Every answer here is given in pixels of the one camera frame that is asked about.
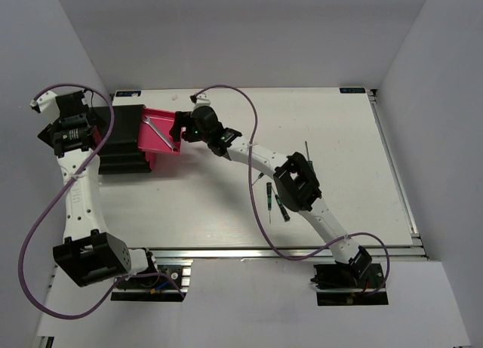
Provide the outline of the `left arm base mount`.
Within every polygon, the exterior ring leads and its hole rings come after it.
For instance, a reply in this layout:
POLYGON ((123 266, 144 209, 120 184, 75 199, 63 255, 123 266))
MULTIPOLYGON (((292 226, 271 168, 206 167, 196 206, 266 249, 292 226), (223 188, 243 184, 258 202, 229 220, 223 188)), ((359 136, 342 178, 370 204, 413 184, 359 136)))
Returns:
POLYGON ((110 296, 114 302, 181 303, 187 295, 191 276, 191 260, 155 256, 154 267, 141 274, 162 275, 135 276, 115 288, 110 296))

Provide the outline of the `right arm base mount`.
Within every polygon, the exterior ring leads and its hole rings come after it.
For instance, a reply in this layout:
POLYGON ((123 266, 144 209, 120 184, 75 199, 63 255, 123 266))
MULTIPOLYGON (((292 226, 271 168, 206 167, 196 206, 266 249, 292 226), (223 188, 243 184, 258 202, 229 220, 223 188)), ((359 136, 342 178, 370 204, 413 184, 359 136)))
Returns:
POLYGON ((316 264, 310 279, 318 306, 387 306, 383 267, 372 263, 360 279, 334 264, 316 264))

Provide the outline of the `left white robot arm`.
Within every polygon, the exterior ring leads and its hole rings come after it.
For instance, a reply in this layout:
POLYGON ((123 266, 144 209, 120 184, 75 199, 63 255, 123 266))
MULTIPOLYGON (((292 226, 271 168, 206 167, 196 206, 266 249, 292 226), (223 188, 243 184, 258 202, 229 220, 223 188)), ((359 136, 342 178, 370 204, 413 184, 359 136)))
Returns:
POLYGON ((160 270, 152 253, 129 248, 110 233, 101 211, 98 153, 112 136, 113 109, 89 106, 84 91, 44 91, 31 107, 50 120, 38 138, 53 149, 66 187, 63 242, 53 248, 56 264, 79 287, 121 276, 153 286, 160 270))

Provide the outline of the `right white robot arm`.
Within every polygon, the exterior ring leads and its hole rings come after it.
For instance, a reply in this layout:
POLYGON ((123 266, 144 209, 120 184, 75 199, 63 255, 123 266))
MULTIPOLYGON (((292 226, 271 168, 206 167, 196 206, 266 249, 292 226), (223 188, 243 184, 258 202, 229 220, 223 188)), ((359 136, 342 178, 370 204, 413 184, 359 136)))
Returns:
POLYGON ((368 277, 372 258, 365 248, 349 237, 322 197, 320 183, 303 154, 287 156, 258 145, 250 145, 242 133, 223 127, 209 106, 191 112, 176 112, 170 136, 176 142, 202 141, 219 157, 251 166, 271 178, 282 204, 298 213, 329 246, 341 279, 359 286, 368 277))

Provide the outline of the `silver combination wrench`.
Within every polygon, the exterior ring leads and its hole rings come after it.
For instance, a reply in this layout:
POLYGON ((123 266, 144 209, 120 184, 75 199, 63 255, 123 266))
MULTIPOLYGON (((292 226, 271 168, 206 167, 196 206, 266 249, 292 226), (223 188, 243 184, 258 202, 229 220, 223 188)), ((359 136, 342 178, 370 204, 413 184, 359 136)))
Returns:
POLYGON ((179 149, 159 129, 157 129, 149 116, 144 117, 143 123, 148 125, 154 131, 154 133, 164 142, 164 144, 166 144, 171 149, 171 151, 179 151, 179 149))

